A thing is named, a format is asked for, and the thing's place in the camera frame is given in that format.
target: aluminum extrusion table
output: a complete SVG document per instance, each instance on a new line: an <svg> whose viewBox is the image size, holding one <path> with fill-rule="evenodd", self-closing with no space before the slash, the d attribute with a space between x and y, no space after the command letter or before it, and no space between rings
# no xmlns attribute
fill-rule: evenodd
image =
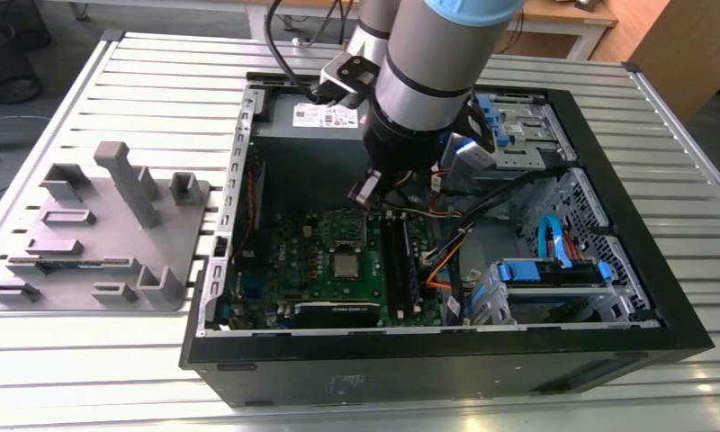
<svg viewBox="0 0 720 432"><path fill-rule="evenodd" d="M299 73L335 49L283 44ZM221 199L249 71L277 72L263 43L128 33L102 41L0 202L1 255L22 238L52 162L101 175L101 140L132 148L154 178L190 170ZM621 65L495 56L480 81L569 90L690 296L716 348L652 366L581 395L344 407L231 409L178 369L188 302L174 314L0 315L0 428L201 430L720 430L720 175L640 74ZM197 257L210 253L201 236ZM201 261L190 274L194 281Z"/></svg>

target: black cable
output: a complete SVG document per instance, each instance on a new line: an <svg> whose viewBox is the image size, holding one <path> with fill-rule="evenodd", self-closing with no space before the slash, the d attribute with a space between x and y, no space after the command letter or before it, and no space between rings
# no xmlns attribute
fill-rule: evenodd
<svg viewBox="0 0 720 432"><path fill-rule="evenodd" d="M309 87L307 86L307 84L304 84L304 81L301 81L301 78L299 78L299 76L288 66L288 63L285 63L283 54L277 50L277 47L275 46L275 41L272 40L272 17L277 15L277 7L280 6L281 2L283 0L272 0L272 3L269 4L269 10L267 11L267 19L264 20L264 39L267 41L267 46L269 47L269 52L275 57L275 61L277 61L277 64L280 65L283 72L288 76L288 79L291 80L299 91L304 94L305 98L312 103L319 104L320 98L312 93Z"/></svg>
<svg viewBox="0 0 720 432"><path fill-rule="evenodd" d="M347 24L347 21L344 20L344 2L343 0L339 0L339 21L341 24L341 29L339 30L339 44L341 45L344 43L344 25Z"/></svg>
<svg viewBox="0 0 720 432"><path fill-rule="evenodd" d="M301 48L312 48L312 45L317 42L319 37L323 35L323 32L328 28L328 23L331 22L331 16L333 15L333 10L336 9L336 5L339 4L340 0L333 0L333 3L331 4L331 8L328 9L328 13L325 14L325 19L323 20L323 24L320 25L320 28L317 30L317 33L315 33L315 36L308 39L308 42L305 45L301 46Z"/></svg>
<svg viewBox="0 0 720 432"><path fill-rule="evenodd" d="M512 36L509 37L509 42L507 42L507 47L497 52L496 54L504 54L517 44L520 37L523 36L523 26L525 25L525 11L520 8L520 20L515 23L515 30L512 31Z"/></svg>
<svg viewBox="0 0 720 432"><path fill-rule="evenodd" d="M341 12L341 38L339 39L340 45L344 44L344 31L347 28L347 18L349 18L349 12L352 11L353 4L355 4L355 0L349 0L349 4L347 5L347 13L344 13L341 0L339 2L340 12Z"/></svg>
<svg viewBox="0 0 720 432"><path fill-rule="evenodd" d="M448 275L451 280L451 297L459 303L459 315L452 313L451 308L445 308L447 313L447 324L449 326L460 326L463 323L464 317L464 287L461 283L461 263L459 262L461 250L453 252L451 261L448 262Z"/></svg>
<svg viewBox="0 0 720 432"><path fill-rule="evenodd" d="M568 169L569 168L567 166L561 166L551 168L545 171L532 171L509 180L503 186L487 193L463 212L464 215L459 219L459 225L453 227L449 235L440 239L440 241L435 245L435 248L432 249L432 252L428 255L431 257L436 257L443 252L443 249L448 245L455 243L453 240L459 236L464 235L465 228L475 224L475 219L488 210L500 206L511 198L509 192L512 190L521 186L529 185L535 181L544 178L561 176L568 171Z"/></svg>

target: yellow wire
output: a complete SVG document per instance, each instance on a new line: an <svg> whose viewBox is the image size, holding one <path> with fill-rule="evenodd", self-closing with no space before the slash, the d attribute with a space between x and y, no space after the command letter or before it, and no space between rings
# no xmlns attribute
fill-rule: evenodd
<svg viewBox="0 0 720 432"><path fill-rule="evenodd" d="M400 187L400 185L408 181L412 175L413 175L413 171L408 171L408 173L405 174L405 177L395 184L395 187Z"/></svg>
<svg viewBox="0 0 720 432"><path fill-rule="evenodd" d="M456 247L445 255L445 259L443 259L443 261L440 261L440 264L437 265L437 268L435 269L435 272L432 272L432 274L427 278L427 284L425 284L427 286L435 286L436 288L444 288L445 285L443 285L440 283L432 283L432 281L435 280L435 276L437 276L439 271L443 269L443 266L448 263L448 261L451 260L451 257L453 257L453 254L456 253L456 251L459 250L459 248L464 244L465 240L467 240L467 237L464 236L464 238L461 239L461 241L459 242Z"/></svg>

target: blue drive bracket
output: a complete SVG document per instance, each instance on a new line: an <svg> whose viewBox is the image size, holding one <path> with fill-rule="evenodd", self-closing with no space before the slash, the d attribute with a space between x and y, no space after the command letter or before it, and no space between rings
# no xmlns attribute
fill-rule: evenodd
<svg viewBox="0 0 720 432"><path fill-rule="evenodd" d="M597 270L600 271L600 275L603 276L603 280L607 283L613 282L613 272L611 271L611 264L605 261L600 261L597 263Z"/></svg>
<svg viewBox="0 0 720 432"><path fill-rule="evenodd" d="M499 147L507 147L512 143L512 140L511 136L507 134L507 132L504 132L504 128L501 127L501 113L493 107L489 97L477 97L477 102L480 103L483 114L485 115L485 123L488 123L488 127L493 131L493 140L496 145Z"/></svg>
<svg viewBox="0 0 720 432"><path fill-rule="evenodd" d="M501 282L537 282L541 280L533 261L507 261L497 265Z"/></svg>

